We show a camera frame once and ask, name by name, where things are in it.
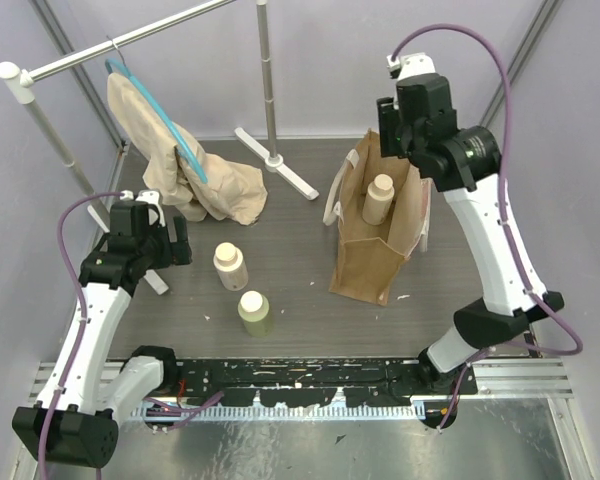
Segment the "cream bottle beige cap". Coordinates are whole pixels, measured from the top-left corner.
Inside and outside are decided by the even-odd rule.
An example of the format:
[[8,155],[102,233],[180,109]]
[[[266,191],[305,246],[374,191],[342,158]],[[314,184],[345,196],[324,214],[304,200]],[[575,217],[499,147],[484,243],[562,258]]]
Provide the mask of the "cream bottle beige cap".
[[381,225],[389,212],[395,194],[392,178],[377,175],[368,185],[362,218],[369,225]]

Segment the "yellow-green bottle cream cap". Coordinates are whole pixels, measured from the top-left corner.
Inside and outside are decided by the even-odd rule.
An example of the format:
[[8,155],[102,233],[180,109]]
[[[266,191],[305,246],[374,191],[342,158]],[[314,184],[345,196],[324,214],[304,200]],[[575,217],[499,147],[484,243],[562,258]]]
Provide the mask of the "yellow-green bottle cream cap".
[[238,303],[238,314],[246,331],[253,337],[265,337],[272,333],[274,320],[268,299],[261,293],[245,292]]

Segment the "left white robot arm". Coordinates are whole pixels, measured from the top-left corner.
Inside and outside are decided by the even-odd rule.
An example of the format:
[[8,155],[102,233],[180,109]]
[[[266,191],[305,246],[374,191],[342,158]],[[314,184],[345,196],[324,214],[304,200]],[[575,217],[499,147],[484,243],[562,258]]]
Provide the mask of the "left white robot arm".
[[177,215],[168,227],[156,191],[121,195],[109,217],[108,230],[70,272],[77,303],[54,369],[34,404],[17,408],[12,419],[42,474],[49,463],[103,468],[141,401],[153,392],[171,395],[180,384],[174,350],[158,346],[138,347],[108,385],[100,384],[138,284],[150,271],[192,261],[186,220]]

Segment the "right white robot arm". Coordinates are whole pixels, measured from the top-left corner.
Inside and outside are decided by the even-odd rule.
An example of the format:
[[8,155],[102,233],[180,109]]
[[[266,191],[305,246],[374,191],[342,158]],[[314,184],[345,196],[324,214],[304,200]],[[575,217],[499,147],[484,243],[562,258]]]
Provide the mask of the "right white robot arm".
[[535,293],[555,310],[564,306],[534,272],[526,253],[514,261],[504,229],[515,225],[498,198],[501,153],[482,126],[461,129],[450,85],[438,73],[416,74],[396,82],[394,97],[377,102],[381,154],[406,158],[443,194],[458,219],[478,268],[481,298],[456,311],[452,327],[418,356],[424,390],[439,394],[457,368],[478,351],[509,342],[546,313],[530,298]]

